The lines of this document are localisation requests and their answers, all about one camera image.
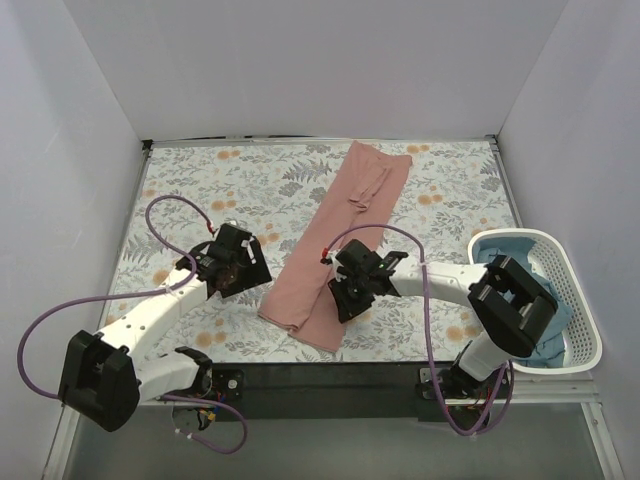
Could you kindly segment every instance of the basket rim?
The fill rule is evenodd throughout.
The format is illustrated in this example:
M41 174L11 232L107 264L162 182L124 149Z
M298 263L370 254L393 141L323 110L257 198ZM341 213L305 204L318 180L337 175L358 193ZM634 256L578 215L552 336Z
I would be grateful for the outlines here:
M584 296L582 291L582 287L580 282L578 281L578 277L573 270L573 265L571 265L571 261L567 256L567 252L563 248L563 246L556 240L554 237L549 235L546 232L541 230L535 230L533 228L497 228L495 230L487 230L485 232L480 232L474 235L471 238L471 241L467 245L467 253L469 255L469 263L475 263L473 259L473 247L476 243L478 243L483 238L492 238L492 237L528 237L533 240L536 240L536 237L543 238L551 242L565 262L567 266L567 270L569 275L571 276L571 280L573 281L578 297L584 308L584 316L587 318L589 325L591 326L591 331L593 333L593 339L595 342L595 353L593 357L588 361L581 365L574 365L570 367L559 367L559 368L534 368L534 367L525 367L514 362L513 367L520 372L530 373L533 375L566 375L570 373L578 373L585 372L587 370L591 370L595 367L600 359L602 358L602 338L600 337L600 332L598 331L598 327L596 325L595 320L593 319L593 315L591 314L591 309L589 308L589 304L587 303L587 299Z

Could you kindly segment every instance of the white wall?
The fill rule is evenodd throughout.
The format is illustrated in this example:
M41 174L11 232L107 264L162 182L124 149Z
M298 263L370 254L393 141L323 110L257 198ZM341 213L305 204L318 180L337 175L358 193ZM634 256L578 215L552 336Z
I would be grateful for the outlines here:
M566 0L65 0L141 138L497 133Z
M595 314L595 370L628 478L640 471L640 3L570 0L502 130L527 226L568 250Z
M106 293L140 143L61 0L0 0L0 478L40 478L60 404L22 385L16 347L41 312ZM60 314L27 344L57 390L66 343L100 306Z

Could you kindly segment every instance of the table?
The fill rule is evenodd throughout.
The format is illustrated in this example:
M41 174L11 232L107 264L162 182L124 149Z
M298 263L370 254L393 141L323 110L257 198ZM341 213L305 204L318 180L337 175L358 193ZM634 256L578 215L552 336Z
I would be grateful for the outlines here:
M389 154L410 154L414 165L390 223L416 234L428 260L468 263L467 244L482 230L514 227L499 168L487 141L425 143L375 141ZM166 277L176 256L148 232L147 204L158 195L183 195L205 208L215 224L235 220L260 240L274 278L304 232L349 148L348 140L268 140L156 146L117 267L115 292L146 290ZM200 217L178 202L159 204L158 230L184 248L206 240ZM402 236L387 232L385 250L416 253ZM426 358L421 301L381 298L351 321L340 350L302 344L260 319L256 310L271 284L226 300L210 299L184 316L147 355L177 346L206 353L214 362L395 362ZM107 323L138 302L114 302ZM453 360L481 326L471 310L431 305L435 359Z

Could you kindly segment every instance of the metal frame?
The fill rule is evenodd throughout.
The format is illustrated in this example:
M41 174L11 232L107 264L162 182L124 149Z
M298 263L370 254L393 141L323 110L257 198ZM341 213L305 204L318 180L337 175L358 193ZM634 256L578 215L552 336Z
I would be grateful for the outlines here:
M327 144L340 143L348 139L338 138L241 138L241 139L202 139L202 140L184 140L170 142L156 142L150 148L143 152L143 164L138 179L138 188L132 197L131 208L129 210L129 218L134 211L135 199L140 194L144 183L148 167L148 159L151 156L152 149L162 147L185 147L185 146L215 146L215 145L247 145L247 144ZM500 156L500 149L495 136L487 136L484 139L475 139L488 141L491 145L494 158L498 164L500 176L505 186L505 191L509 200L509 204L516 221L516 224L523 226L519 212L515 206L513 194L507 180L504 164ZM365 143L375 143L380 139L361 140ZM124 244L127 238L130 221L124 229L121 246L117 252L117 259L122 255ZM114 266L114 275L110 287L110 293L115 288L117 280L116 265ZM104 325L108 312L108 305L105 305L99 326ZM278 416L282 418L283 411L288 411L289 418L301 418L301 416L321 415L322 408L326 409L327 405L333 405L331 412L325 413L337 415L338 418L347 416L362 416L367 414L370 416L409 416L418 415L426 419L439 417L441 414L434 402L423 402L413 391L412 385L417 383L420 368L424 368L425 363L370 363L370 364L224 364L221 367L227 369L242 369L250 379L260 378L261 382L252 385L255 388L245 388L247 394L242 400L241 408L253 413L248 413L249 418L259 416L261 418L274 418ZM300 401L300 395L307 391L313 392L314 395L309 397L308 402ZM371 395L377 395L376 401L371 401ZM366 404L372 404L374 407L367 411L362 411L360 401L353 399L358 395L367 397ZM496 403L502 403L503 399L498 399ZM601 405L599 395L595 383L588 372L583 374L566 375L562 377L542 378L541 376L533 376L517 373L514 385L513 401L516 403L580 403L585 413L585 419L588 422L592 440L598 453L598 458L602 466L606 478L623 478L622 470L618 462L618 458L613 449L613 444L609 436L604 418L601 413ZM291 409L283 408L283 402L289 402ZM450 404L464 403L452 400ZM158 406L164 405L164 402L145 402L141 406ZM79 414L70 408L63 408L58 428L52 448L47 460L43 478L45 479L61 479L69 459L73 438L75 436L76 427L79 421Z

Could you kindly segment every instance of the gray floor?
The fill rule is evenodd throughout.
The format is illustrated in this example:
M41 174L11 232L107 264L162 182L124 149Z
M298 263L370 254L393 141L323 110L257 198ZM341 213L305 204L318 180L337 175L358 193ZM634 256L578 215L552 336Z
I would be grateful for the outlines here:
M67 479L603 478L580 405L513 405L486 436L460 438L413 419L251 421L223 456L174 434L169 407L140 408L106 433L81 419ZM239 425L214 424L231 445Z

